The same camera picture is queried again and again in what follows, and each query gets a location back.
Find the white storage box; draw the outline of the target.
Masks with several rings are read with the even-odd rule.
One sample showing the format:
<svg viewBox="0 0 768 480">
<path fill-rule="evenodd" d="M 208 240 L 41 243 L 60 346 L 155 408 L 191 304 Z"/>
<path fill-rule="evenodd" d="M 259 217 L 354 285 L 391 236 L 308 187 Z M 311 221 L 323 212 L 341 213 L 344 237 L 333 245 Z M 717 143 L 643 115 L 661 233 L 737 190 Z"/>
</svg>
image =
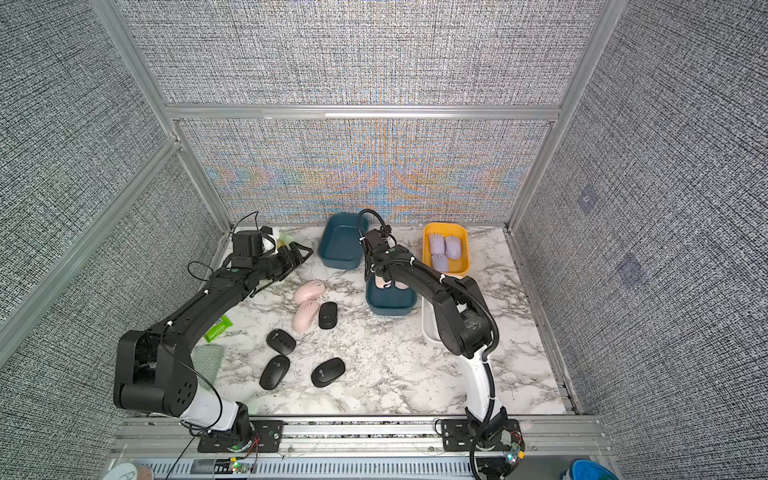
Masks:
<svg viewBox="0 0 768 480">
<path fill-rule="evenodd" d="M 439 336 L 436 315 L 433 305 L 422 298 L 422 335 L 426 343 L 436 348 L 443 348 L 444 344 Z"/>
</svg>

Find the purple mouse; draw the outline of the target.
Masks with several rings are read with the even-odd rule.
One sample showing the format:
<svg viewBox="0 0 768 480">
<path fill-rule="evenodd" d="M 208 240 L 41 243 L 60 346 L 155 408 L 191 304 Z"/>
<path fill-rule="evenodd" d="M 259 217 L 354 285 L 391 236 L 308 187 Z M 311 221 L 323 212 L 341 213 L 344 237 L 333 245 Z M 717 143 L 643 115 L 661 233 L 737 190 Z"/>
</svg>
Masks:
<svg viewBox="0 0 768 480">
<path fill-rule="evenodd" d="M 448 235 L 444 237 L 444 251 L 445 256 L 450 260 L 459 260 L 463 255 L 462 240 L 455 235 Z"/>
<path fill-rule="evenodd" d="M 431 233 L 427 236 L 428 246 L 431 255 L 445 254 L 445 237 L 440 233 Z"/>
<path fill-rule="evenodd" d="M 450 259 L 444 254 L 432 254 L 431 266 L 441 273 L 449 273 Z"/>
</svg>

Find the pink mouse top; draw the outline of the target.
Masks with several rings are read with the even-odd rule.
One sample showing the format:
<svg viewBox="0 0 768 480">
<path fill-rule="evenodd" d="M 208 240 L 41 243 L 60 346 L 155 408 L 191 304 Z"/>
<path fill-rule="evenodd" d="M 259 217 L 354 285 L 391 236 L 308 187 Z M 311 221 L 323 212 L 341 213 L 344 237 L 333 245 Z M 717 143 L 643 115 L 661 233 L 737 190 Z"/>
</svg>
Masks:
<svg viewBox="0 0 768 480">
<path fill-rule="evenodd" d="M 317 300 L 323 296 L 326 286 L 321 280 L 311 280 L 296 289 L 293 299 L 297 304 Z"/>
</svg>

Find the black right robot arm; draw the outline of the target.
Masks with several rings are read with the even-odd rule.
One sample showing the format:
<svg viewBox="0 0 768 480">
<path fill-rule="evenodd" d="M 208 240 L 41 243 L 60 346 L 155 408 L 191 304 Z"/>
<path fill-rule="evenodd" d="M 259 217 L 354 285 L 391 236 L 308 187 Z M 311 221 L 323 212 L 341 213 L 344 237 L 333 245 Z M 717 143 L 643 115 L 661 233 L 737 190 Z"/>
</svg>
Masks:
<svg viewBox="0 0 768 480">
<path fill-rule="evenodd" d="M 432 305 L 440 341 L 457 357 L 463 371 L 468 418 L 476 424 L 477 435 L 495 435 L 506 419 L 490 365 L 500 335 L 477 282 L 446 275 L 418 260 L 397 243 L 392 228 L 370 208 L 357 213 L 356 227 L 365 276 L 403 284 Z"/>
</svg>

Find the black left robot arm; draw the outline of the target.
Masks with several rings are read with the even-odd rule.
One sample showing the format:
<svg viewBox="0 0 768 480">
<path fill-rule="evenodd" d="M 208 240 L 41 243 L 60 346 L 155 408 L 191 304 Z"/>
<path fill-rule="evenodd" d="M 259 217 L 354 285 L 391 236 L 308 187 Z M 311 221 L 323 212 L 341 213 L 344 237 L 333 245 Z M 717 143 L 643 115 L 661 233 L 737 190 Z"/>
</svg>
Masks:
<svg viewBox="0 0 768 480">
<path fill-rule="evenodd" d="M 280 245 L 270 227 L 231 237 L 232 251 L 201 289 L 165 319 L 130 330 L 117 344 L 113 402 L 124 410 L 178 418 L 192 432 L 232 442 L 252 436 L 247 407 L 225 399 L 193 365 L 198 341 L 231 308 L 281 282 L 313 254 L 297 242 Z"/>
</svg>

